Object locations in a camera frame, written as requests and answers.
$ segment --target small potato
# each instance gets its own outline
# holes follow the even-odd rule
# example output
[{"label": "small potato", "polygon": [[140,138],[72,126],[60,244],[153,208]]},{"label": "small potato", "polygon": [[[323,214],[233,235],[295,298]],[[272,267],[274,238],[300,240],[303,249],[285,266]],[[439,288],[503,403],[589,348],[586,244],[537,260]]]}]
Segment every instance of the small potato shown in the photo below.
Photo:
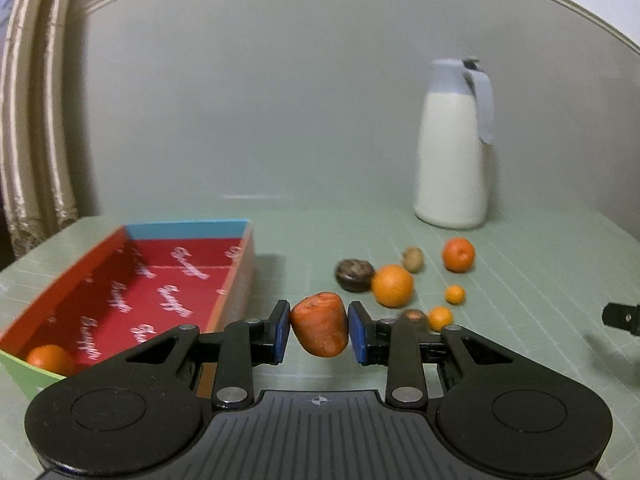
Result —
[{"label": "small potato", "polygon": [[416,308],[408,308],[405,310],[401,317],[404,317],[411,321],[414,326],[420,330],[429,330],[429,321],[427,320],[427,315]]},{"label": "small potato", "polygon": [[419,272],[424,267],[424,254],[418,247],[407,247],[402,253],[402,266],[409,272]]},{"label": "small potato", "polygon": [[300,301],[289,316],[298,341],[316,357],[335,357],[349,342],[347,313],[340,296],[320,292]]}]

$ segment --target small orange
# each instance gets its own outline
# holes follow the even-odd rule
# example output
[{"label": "small orange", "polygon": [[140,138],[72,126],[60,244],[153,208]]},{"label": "small orange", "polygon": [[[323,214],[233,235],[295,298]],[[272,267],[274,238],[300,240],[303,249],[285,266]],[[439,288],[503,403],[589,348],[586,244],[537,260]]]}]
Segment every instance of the small orange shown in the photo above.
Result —
[{"label": "small orange", "polygon": [[74,373],[76,365],[69,353],[57,345],[38,346],[27,355],[26,361],[53,374],[69,376]]},{"label": "small orange", "polygon": [[431,330],[439,332],[443,326],[453,323],[453,312],[446,306],[437,306],[427,314],[427,320]]},{"label": "small orange", "polygon": [[451,285],[444,291],[444,299],[447,303],[452,305],[459,305],[463,303],[466,298],[465,289],[459,285]]},{"label": "small orange", "polygon": [[396,264],[381,267],[371,280],[371,291],[379,304],[399,308],[414,294],[414,277]]},{"label": "small orange", "polygon": [[476,259],[476,249],[466,238],[452,238],[444,244],[442,261],[451,272],[467,272]]}]

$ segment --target green cutting mat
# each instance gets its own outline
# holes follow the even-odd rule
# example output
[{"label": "green cutting mat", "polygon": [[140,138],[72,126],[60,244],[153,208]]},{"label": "green cutting mat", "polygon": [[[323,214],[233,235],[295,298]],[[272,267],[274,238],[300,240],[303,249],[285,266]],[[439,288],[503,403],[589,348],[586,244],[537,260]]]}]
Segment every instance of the green cutting mat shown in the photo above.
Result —
[{"label": "green cutting mat", "polygon": [[[338,288],[334,266],[342,258],[364,258],[377,267],[397,263],[405,247],[421,247],[427,264],[415,277],[411,306],[428,310],[443,303],[447,285],[464,286],[468,299],[454,310],[455,321],[601,395],[612,411],[614,433],[598,470],[611,480],[638,475],[640,338],[604,327],[600,314],[608,301],[640,301],[640,243],[600,214],[520,209],[463,233],[432,228],[400,210],[238,207],[231,214],[255,223],[256,273],[248,316],[266,316],[281,298],[293,306],[330,290],[345,304],[360,300],[374,319],[394,317],[398,311],[379,306],[370,294]],[[113,225],[86,219],[0,273],[0,285],[3,279],[15,283],[5,282],[0,321],[10,320],[31,300],[26,292],[20,296],[22,280],[40,280],[31,282],[35,294],[60,272],[55,258],[63,254],[57,264],[64,267]],[[471,240],[478,252],[476,268],[466,275],[451,274],[440,262],[444,241],[456,235]],[[38,258],[53,267],[39,267]],[[50,276],[32,278],[38,272]],[[439,394],[433,367],[425,370],[431,395]],[[292,336],[284,363],[257,367],[254,377],[257,389],[383,390],[385,370],[358,366],[350,348],[333,359],[312,357]],[[0,479],[31,480],[39,466],[22,429],[26,401],[7,375],[0,376],[0,395],[10,404],[0,415]]]}]

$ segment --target milk jug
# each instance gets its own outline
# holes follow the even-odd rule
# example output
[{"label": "milk jug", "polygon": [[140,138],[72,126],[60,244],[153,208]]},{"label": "milk jug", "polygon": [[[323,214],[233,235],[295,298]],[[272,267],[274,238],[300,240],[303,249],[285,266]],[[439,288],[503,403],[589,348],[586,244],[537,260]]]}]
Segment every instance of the milk jug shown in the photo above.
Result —
[{"label": "milk jug", "polygon": [[415,214],[439,227],[465,229],[486,216],[484,144],[492,143],[494,96],[476,59],[432,63],[418,138]]}]

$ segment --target green box side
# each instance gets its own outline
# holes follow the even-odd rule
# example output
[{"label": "green box side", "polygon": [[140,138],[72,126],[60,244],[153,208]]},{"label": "green box side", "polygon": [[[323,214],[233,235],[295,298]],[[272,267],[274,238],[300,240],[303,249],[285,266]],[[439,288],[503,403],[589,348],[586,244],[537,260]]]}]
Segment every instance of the green box side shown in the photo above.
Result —
[{"label": "green box side", "polygon": [[29,400],[33,399],[33,397],[47,386],[57,383],[60,379],[64,379],[63,376],[31,366],[2,350],[0,350],[0,363],[4,365],[7,373],[11,375],[15,383]]}]

